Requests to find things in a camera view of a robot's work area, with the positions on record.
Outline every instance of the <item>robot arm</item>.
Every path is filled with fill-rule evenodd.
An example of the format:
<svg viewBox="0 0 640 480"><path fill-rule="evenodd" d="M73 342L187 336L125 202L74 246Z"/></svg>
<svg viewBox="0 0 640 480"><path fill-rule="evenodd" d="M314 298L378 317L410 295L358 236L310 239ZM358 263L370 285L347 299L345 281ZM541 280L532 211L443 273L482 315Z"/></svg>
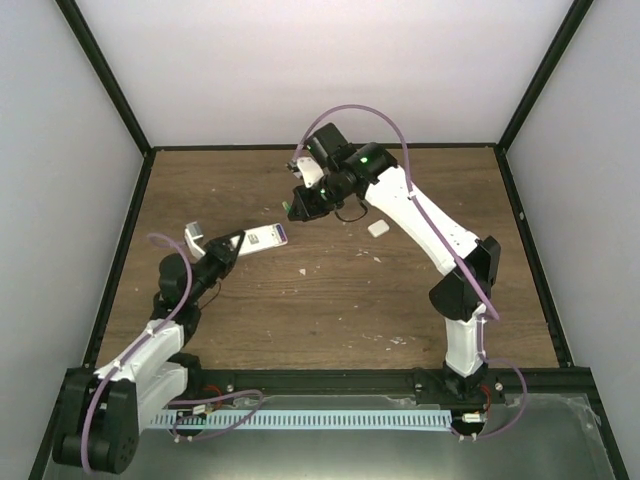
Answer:
<svg viewBox="0 0 640 480"><path fill-rule="evenodd" d="M81 466L82 429L96 387L111 375L91 421L87 452L94 470L121 473L131 462L140 433L170 401L191 398L200 391L197 357L179 353L200 321L198 301L233 269L239 256L286 243L282 227L272 225L238 231L200 246L197 224L185 230L185 240L197 259L189 266L191 290L182 309L160 330L186 288L186 265L172 254L160 263L160 291L145 330L124 352L95 371L70 369L59 398L58 424L52 456L55 462Z"/></svg>
<svg viewBox="0 0 640 480"><path fill-rule="evenodd" d="M289 168L302 177L294 189L289 220L309 221L344 206L355 194L395 221L424 250L444 276L430 292L436 310L445 317L448 386L465 395L481 380L486 365L477 342L477 328L485 305L481 304L453 257L410 198L404 170L380 145L356 149L333 124L318 129L306 142L313 158L294 160ZM454 251L464 259L484 293L490 298L495 283L500 245L492 237L480 240L454 222L414 186L415 195Z"/></svg>

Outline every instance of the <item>black cable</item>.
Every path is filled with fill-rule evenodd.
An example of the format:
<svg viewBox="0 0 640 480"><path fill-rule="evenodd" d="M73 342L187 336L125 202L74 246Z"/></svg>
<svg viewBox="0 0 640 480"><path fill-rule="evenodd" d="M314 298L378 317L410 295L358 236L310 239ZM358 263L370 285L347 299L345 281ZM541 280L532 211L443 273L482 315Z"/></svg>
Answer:
<svg viewBox="0 0 640 480"><path fill-rule="evenodd" d="M345 220L344 218L342 218L340 216L340 214L338 213L338 209L336 208L333 213L335 214L336 218L342 222L345 223L353 223L353 222L357 222L358 220L362 220L367 213L369 213L369 208L367 208L367 206L364 204L364 202L360 199L358 199L358 205L360 205L360 207L362 207L362 215L360 215L358 218L354 218L353 220Z"/></svg>
<svg viewBox="0 0 640 480"><path fill-rule="evenodd" d="M218 295L220 295L220 292L222 291L222 282L217 282L217 283L218 283L218 291L215 293L215 295L213 297L211 297L209 300L207 300L207 303L205 303L200 308L200 311L204 310L207 305L209 305L211 302L213 302L216 298L218 298Z"/></svg>

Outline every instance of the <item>black frame edge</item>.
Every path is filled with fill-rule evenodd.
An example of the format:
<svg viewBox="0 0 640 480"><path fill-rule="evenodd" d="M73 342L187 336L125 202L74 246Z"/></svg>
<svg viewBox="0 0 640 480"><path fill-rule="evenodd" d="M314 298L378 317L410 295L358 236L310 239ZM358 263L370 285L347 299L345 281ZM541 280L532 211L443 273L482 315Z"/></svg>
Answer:
<svg viewBox="0 0 640 480"><path fill-rule="evenodd" d="M553 301L551 289L547 282L547 277L544 274L542 268L542 262L538 255L535 242L533 241L533 235L531 234L531 228L527 216L524 213L522 202L520 201L520 195L518 189L513 180L513 174L509 167L509 161L507 160L506 151L503 148L496 147L494 149L496 155L496 161L498 162L498 168L500 169L500 175L502 176L502 182L504 183L507 197L509 198L509 204L513 211L513 217L518 227L518 233L520 234L520 240L524 247L524 253L529 262L529 269L533 276L533 283L535 284L536 291L538 292L538 298L540 299L540 306L544 318L547 322L547 328L549 329L549 336L553 348L556 352L556 358L560 367L572 367L573 357L571 356L571 350L569 344L562 329L558 311Z"/></svg>
<svg viewBox="0 0 640 480"><path fill-rule="evenodd" d="M127 130L129 130L133 141L143 155L149 155L151 153L151 145L147 141L142 127L140 127L138 120L133 114L133 110L131 110L129 106L129 102L124 96L120 85L118 85L116 77L102 54L98 42L96 42L95 37L91 33L89 25L87 25L78 4L75 0L56 0L56 3L78 39L78 43L82 47L82 50L84 50L87 59L91 62L93 69L120 114Z"/></svg>
<svg viewBox="0 0 640 480"><path fill-rule="evenodd" d="M399 143L381 143L387 149L401 148ZM477 143L409 143L409 148L494 148L495 142L477 142ZM274 144L258 144L258 145L167 145L155 147L157 151L166 152L194 152L194 151L243 151L243 150L295 150L295 143L274 143Z"/></svg>
<svg viewBox="0 0 640 480"><path fill-rule="evenodd" d="M578 30L592 3L593 0L574 0L571 7L569 7L560 28L558 28L558 31L553 37L551 45L549 45L524 96L520 100L516 111L498 142L498 145L505 150L509 150L513 144L518 132L522 128L522 125L524 125L529 113L558 65L560 58L562 58L564 51L569 46L573 35Z"/></svg>
<svg viewBox="0 0 640 480"><path fill-rule="evenodd" d="M107 323L109 322L109 316L111 315L111 308L113 307L113 302L116 298L116 292L118 290L118 285L120 284L120 277L122 276L124 263L127 259L127 254L129 253L129 245L138 221L138 215L140 214L140 208L142 207L142 201L144 200L147 184L151 177L151 170L153 168L155 158L156 152L155 150L152 150L151 154L145 157L142 167L140 168L138 181L136 182L135 189L133 190L131 204L127 211L122 233L120 234L120 240L118 241L113 263L111 264L111 270L109 271L104 293L100 300L100 306L98 307L98 314L96 315L96 321L93 325L93 331L91 332L89 344L82 361L85 367L94 367L98 360L102 339L104 338L104 334L107 329Z"/></svg>

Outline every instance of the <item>black bracket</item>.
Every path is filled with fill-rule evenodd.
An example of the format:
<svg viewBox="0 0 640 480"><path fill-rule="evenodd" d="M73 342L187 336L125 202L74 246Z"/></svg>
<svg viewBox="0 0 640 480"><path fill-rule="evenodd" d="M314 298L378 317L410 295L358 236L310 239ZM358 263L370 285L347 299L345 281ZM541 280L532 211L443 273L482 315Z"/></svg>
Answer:
<svg viewBox="0 0 640 480"><path fill-rule="evenodd" d="M500 244L493 237L479 240L478 246L464 259L487 298L491 298L491 287L496 282L499 259ZM460 267L451 270L431 289L429 299L445 318L464 321L471 319L480 302Z"/></svg>

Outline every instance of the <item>small white object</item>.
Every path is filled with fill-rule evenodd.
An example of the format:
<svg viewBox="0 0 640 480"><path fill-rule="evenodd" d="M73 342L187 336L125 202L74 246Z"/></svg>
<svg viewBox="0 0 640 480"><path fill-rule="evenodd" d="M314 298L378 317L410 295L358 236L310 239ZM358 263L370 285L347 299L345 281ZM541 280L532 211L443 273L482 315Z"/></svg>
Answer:
<svg viewBox="0 0 640 480"><path fill-rule="evenodd" d="M462 421L464 423L484 423L485 418L482 413L463 413Z"/></svg>
<svg viewBox="0 0 640 480"><path fill-rule="evenodd" d="M384 235L389 231L389 224L384 220L378 220L367 227L369 233L373 238L378 238L380 235Z"/></svg>

